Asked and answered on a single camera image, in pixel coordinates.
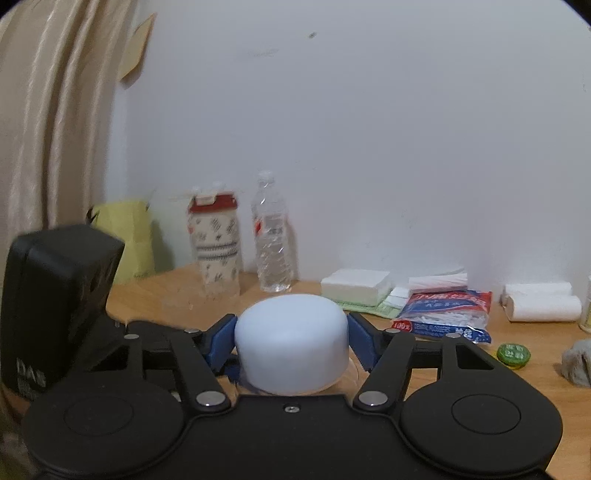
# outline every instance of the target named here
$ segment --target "curtain fold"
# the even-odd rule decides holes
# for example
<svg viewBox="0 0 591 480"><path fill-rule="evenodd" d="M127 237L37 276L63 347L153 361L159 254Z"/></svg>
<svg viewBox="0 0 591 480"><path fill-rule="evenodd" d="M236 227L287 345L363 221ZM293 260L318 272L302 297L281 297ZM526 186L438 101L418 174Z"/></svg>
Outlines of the curtain fold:
<svg viewBox="0 0 591 480"><path fill-rule="evenodd" d="M0 20L0 273L14 236L84 219L134 6L25 0Z"/></svg>

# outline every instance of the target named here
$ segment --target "paper roll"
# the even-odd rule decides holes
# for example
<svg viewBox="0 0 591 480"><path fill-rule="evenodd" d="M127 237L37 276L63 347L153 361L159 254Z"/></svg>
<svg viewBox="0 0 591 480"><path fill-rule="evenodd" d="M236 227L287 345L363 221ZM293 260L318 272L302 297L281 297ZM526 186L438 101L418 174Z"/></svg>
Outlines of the paper roll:
<svg viewBox="0 0 591 480"><path fill-rule="evenodd" d="M507 297L513 295L564 295L573 294L573 286L567 282L556 283L511 283L505 285L501 295L501 303L507 305Z"/></svg>
<svg viewBox="0 0 591 480"><path fill-rule="evenodd" d="M467 290L466 272L450 275L430 275L428 277L410 277L408 289L412 293L436 293L438 291Z"/></svg>
<svg viewBox="0 0 591 480"><path fill-rule="evenodd" d="M574 295L511 295L506 300L510 322L573 322L583 310Z"/></svg>

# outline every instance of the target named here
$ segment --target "green lid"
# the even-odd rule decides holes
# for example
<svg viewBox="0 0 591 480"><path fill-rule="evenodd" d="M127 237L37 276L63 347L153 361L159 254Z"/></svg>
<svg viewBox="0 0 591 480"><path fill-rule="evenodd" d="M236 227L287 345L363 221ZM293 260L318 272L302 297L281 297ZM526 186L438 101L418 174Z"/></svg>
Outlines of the green lid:
<svg viewBox="0 0 591 480"><path fill-rule="evenodd" d="M508 367L521 368L530 361L531 353L518 343L503 343L496 351L496 357Z"/></svg>

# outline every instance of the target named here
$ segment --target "blue gripper pad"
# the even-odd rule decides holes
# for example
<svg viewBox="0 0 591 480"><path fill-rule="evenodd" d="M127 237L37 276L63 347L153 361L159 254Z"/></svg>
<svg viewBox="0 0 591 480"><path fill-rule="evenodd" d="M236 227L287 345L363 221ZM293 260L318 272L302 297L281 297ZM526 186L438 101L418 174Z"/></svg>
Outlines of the blue gripper pad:
<svg viewBox="0 0 591 480"><path fill-rule="evenodd" d="M226 315L211 327L205 335L211 335L208 339L209 352L204 356L207 364L214 372L219 372L226 362L232 350L234 350L234 327L238 317Z"/></svg>
<svg viewBox="0 0 591 480"><path fill-rule="evenodd" d="M380 357L375 349L373 336L374 330L377 332L377 329L359 314L349 313L347 321L349 323L349 345L363 369L368 372L375 367Z"/></svg>

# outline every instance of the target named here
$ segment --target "red lid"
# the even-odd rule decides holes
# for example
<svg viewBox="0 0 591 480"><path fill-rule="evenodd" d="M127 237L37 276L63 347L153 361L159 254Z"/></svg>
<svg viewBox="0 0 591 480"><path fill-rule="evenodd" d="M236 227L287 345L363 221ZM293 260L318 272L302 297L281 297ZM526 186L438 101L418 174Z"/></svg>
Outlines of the red lid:
<svg viewBox="0 0 591 480"><path fill-rule="evenodd" d="M212 213L222 210L235 210L238 202L233 193L218 193L214 195L197 195L189 203L189 213Z"/></svg>

